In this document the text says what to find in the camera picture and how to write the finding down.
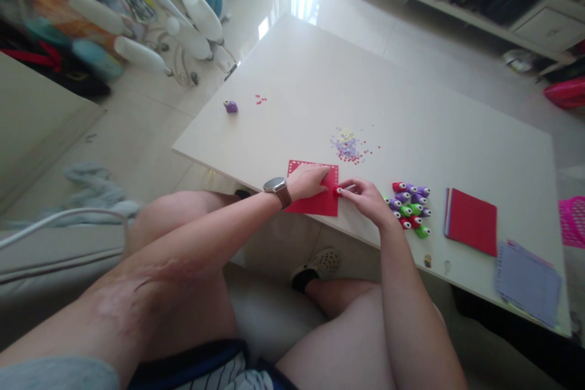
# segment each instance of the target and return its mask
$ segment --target brown leather watch strap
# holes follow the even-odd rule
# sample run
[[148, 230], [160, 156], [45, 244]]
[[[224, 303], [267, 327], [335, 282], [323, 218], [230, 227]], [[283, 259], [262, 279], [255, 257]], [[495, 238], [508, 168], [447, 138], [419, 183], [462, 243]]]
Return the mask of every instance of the brown leather watch strap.
[[276, 195], [278, 195], [278, 198], [280, 198], [280, 202], [282, 203], [282, 210], [286, 209], [293, 203], [291, 194], [289, 193], [288, 187], [286, 186], [276, 191]]

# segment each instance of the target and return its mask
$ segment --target wristwatch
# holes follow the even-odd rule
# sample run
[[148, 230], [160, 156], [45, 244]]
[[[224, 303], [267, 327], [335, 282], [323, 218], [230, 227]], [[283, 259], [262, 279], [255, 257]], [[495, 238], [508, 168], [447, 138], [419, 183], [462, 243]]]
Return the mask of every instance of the wristwatch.
[[280, 198], [282, 203], [282, 210], [286, 209], [293, 203], [293, 199], [286, 187], [286, 179], [283, 177], [276, 177], [264, 183], [264, 192], [275, 193]]

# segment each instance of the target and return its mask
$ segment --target person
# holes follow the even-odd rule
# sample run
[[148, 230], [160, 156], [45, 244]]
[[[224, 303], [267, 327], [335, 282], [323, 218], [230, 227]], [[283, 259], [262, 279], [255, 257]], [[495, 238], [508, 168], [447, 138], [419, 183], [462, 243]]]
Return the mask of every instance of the person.
[[[299, 166], [292, 201], [326, 191], [328, 172]], [[381, 284], [324, 278], [338, 264], [329, 250], [296, 270], [293, 287], [331, 320], [276, 365], [248, 368], [222, 267], [284, 203], [179, 192], [140, 212], [119, 265], [0, 353], [0, 388], [466, 388], [398, 220], [373, 183], [340, 187], [380, 231]]]

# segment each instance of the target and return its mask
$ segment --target cabinet drawer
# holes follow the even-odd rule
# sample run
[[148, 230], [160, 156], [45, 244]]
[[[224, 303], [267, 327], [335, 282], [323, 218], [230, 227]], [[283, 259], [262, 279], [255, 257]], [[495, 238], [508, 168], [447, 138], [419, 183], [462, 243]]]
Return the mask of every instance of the cabinet drawer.
[[561, 52], [585, 39], [585, 23], [544, 8], [514, 33], [539, 46]]

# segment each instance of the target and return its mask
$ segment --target cable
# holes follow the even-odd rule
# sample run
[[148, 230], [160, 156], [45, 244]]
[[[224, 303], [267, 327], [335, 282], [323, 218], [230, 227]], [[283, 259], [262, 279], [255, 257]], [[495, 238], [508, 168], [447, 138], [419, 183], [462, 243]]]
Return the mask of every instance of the cable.
[[14, 233], [13, 235], [10, 235], [8, 238], [0, 241], [0, 251], [5, 249], [6, 247], [11, 246], [14, 243], [17, 243], [21, 239], [26, 238], [27, 236], [33, 234], [37, 230], [42, 229], [46, 225], [49, 225], [50, 223], [55, 222], [58, 219], [64, 218], [65, 216], [69, 216], [69, 215], [75, 215], [78, 213], [105, 213], [107, 215], [117, 216], [118, 218], [120, 218], [122, 220], [122, 225], [124, 226], [124, 244], [126, 244], [128, 242], [128, 219], [123, 214], [118, 213], [118, 212], [113, 211], [113, 210], [106, 210], [106, 209], [100, 209], [100, 208], [78, 208], [78, 209], [65, 210], [65, 211], [56, 213], [54, 215], [51, 215], [48, 218], [42, 219], [42, 220], [28, 226], [26, 229], [21, 230], [20, 232]]

